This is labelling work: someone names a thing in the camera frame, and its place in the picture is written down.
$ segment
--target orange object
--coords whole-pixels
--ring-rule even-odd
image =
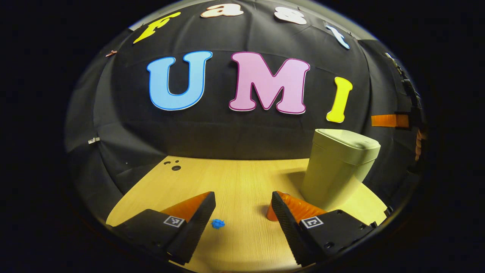
[[[291,214],[293,215],[297,223],[299,223],[302,219],[327,213],[323,209],[307,203],[301,199],[294,198],[287,193],[283,193],[278,190],[276,192],[279,194],[281,199],[283,199],[283,202],[285,202],[286,206],[288,206]],[[278,218],[276,217],[275,211],[273,211],[271,203],[268,208],[268,212],[266,213],[266,218],[268,218],[268,220],[270,221],[278,221]]]
[[[199,194],[176,205],[168,207],[160,212],[185,219],[185,221],[188,222],[192,216],[194,216],[194,213],[197,211],[197,209],[199,209],[200,204],[202,204],[202,201],[204,201],[209,193],[210,191]]]
[[[371,116],[372,126],[409,128],[408,115]]]

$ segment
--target blue letter u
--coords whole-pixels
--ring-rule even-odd
[[[174,57],[162,58],[148,64],[146,69],[150,71],[149,90],[152,103],[167,111],[182,110],[196,104],[204,94],[206,61],[210,58],[210,51],[195,51],[183,57],[189,63],[189,88],[180,95],[174,95],[168,90],[168,72],[175,63]]]

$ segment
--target table surface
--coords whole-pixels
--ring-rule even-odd
[[[308,158],[287,160],[218,160],[168,156],[118,202],[106,224],[116,226],[145,209],[161,211],[195,195],[214,191],[211,219],[224,220],[219,230],[210,221],[190,263],[199,273],[292,272],[300,269],[278,222],[266,219],[272,192],[304,200],[299,187]],[[382,223],[384,203],[365,185],[341,209],[365,224]]]

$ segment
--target trash can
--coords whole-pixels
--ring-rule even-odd
[[[342,205],[362,183],[380,148],[376,140],[352,131],[316,129],[301,194],[326,211]]]

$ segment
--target pink letter m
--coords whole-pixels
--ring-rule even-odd
[[[276,109],[288,114],[305,112],[303,91],[305,75],[310,70],[307,62],[297,59],[287,59],[275,76],[259,53],[237,52],[231,56],[238,63],[238,85],[236,98],[229,102],[229,108],[235,111],[251,111],[256,108],[256,102],[251,98],[251,86],[258,95],[264,110],[268,110],[276,97],[283,90],[281,101]]]

